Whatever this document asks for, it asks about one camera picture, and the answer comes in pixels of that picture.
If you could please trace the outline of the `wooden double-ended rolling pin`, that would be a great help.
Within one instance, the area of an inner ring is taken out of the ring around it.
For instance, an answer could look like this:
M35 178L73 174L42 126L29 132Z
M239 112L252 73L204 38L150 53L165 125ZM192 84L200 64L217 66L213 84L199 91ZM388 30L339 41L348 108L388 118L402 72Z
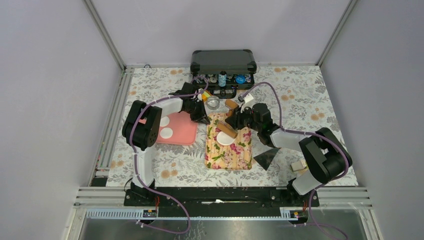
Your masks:
M224 134L228 135L230 138L235 139L238 136L237 127L237 115L236 112L240 109L240 106L233 100L227 99L225 101L225 106L228 108L228 113L226 114L226 119L220 121L216 128L219 129Z

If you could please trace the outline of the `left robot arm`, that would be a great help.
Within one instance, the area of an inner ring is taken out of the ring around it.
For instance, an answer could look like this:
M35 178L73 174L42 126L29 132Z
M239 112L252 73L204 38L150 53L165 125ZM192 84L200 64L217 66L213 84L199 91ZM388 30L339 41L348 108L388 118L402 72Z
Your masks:
M160 121L174 113L189 114L193 123L210 124L202 94L208 89L185 82L180 90L167 96L146 103L136 100L122 127L122 136L133 149L133 177L130 190L144 206L152 204L155 195L155 178L153 176L153 152L150 150L160 135Z

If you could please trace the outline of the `white dough ball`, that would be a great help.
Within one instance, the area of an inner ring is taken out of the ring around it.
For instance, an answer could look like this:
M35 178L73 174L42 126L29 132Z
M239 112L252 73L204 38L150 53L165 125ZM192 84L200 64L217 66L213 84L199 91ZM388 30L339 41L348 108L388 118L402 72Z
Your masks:
M217 143L222 146L230 146L231 144L234 143L235 140L236 140L235 138L232 138L231 136L227 135L226 133L222 131L216 135Z

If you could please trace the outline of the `floral yellow tray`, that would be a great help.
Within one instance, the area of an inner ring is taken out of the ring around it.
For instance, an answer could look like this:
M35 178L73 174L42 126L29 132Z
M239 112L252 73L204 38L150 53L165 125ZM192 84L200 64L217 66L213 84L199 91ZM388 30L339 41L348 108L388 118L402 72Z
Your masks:
M224 121L226 113L214 112L208 115L210 124L206 128L205 166L213 170L250 170L252 168L252 133L247 127L238 131L233 144L220 145L217 142L217 124Z

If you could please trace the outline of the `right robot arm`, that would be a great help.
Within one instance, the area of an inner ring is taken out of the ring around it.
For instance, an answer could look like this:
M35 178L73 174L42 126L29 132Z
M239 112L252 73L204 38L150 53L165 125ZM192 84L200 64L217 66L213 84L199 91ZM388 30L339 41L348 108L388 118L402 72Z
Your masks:
M291 205L301 205L308 193L341 178L352 166L351 156L329 128L322 127L315 132L284 129L274 123L265 103L252 103L253 98L249 95L240 100L241 104L230 99L225 101L229 109L223 129L226 134L234 135L238 130L249 128L265 146L303 154L307 171L287 185L291 189L286 198Z

